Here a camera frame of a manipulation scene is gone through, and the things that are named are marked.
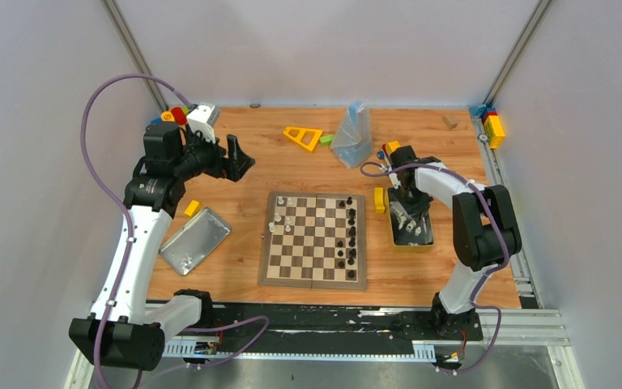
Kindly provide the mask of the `wooden chess board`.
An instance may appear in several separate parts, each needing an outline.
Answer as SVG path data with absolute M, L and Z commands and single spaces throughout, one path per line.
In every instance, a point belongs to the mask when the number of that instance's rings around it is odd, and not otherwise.
M 367 288 L 365 197 L 271 191 L 258 283 L 308 289 Z

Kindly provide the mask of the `yellow tin with chess pieces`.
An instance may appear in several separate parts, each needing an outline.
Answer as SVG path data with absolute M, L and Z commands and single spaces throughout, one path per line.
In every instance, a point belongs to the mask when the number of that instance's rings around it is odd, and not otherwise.
M 390 232 L 396 250 L 426 252 L 435 243 L 430 205 L 432 197 L 390 187 L 387 190 Z

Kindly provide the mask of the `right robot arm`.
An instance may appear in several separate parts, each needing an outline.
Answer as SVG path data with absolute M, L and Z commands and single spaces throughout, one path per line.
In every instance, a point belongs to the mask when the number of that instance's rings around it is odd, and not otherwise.
M 458 263 L 432 301 L 430 327 L 450 338 L 470 324 L 476 298 L 488 277 L 522 247 L 518 222 L 505 186 L 484 186 L 447 168 L 435 157 L 419 158 L 412 147 L 387 153 L 390 217 L 396 238 L 408 246 L 434 242 L 427 227 L 431 202 L 452 211 L 453 245 Z

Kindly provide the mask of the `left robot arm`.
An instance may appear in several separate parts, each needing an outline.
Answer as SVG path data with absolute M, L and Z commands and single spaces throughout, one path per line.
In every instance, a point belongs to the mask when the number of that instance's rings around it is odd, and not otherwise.
M 202 174 L 238 182 L 254 166 L 235 135 L 227 145 L 174 122 L 147 126 L 144 154 L 123 199 L 118 247 L 98 298 L 86 318 L 72 319 L 68 335 L 94 365 L 155 369 L 168 340 L 187 327 L 197 335 L 215 326 L 209 293 L 181 289 L 162 307 L 145 311 L 151 273 L 187 181 Z

